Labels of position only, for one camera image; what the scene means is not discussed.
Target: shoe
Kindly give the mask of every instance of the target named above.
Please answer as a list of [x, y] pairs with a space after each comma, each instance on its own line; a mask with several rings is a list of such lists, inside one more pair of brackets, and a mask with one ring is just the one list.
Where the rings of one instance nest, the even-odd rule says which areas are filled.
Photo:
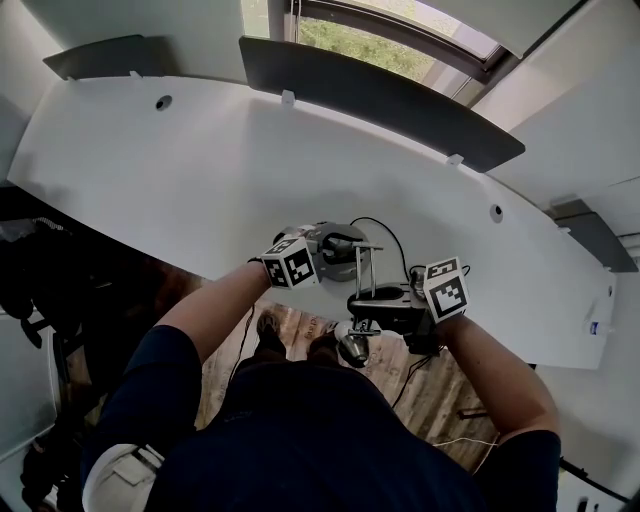
[[258, 335], [264, 334], [267, 329], [273, 330], [273, 334], [280, 336], [280, 320], [271, 311], [263, 311], [256, 324]]

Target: navy blue shirt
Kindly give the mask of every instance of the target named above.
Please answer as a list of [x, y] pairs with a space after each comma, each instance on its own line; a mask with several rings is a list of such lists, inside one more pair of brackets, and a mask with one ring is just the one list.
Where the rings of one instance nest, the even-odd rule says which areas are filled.
[[560, 441], [551, 432], [507, 441], [472, 477], [411, 434], [354, 370], [248, 367], [195, 432], [201, 378], [188, 336], [152, 329], [89, 439], [83, 479], [114, 444], [149, 444], [166, 457], [150, 511], [555, 510]]

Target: white desk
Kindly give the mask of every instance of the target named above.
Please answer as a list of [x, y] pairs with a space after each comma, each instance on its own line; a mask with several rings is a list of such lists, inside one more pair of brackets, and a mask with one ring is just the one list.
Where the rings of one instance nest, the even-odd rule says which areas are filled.
[[[166, 94], [163, 112], [156, 101]], [[284, 226], [368, 215], [402, 241], [409, 265], [470, 264], [468, 315], [530, 363], [598, 366], [615, 276], [525, 200], [399, 135], [248, 87], [189, 78], [60, 82], [25, 133], [9, 179], [140, 251], [217, 278], [269, 247]], [[489, 210], [498, 204], [504, 220]], [[401, 280], [381, 229], [380, 283]], [[348, 317], [353, 283], [271, 298]]]

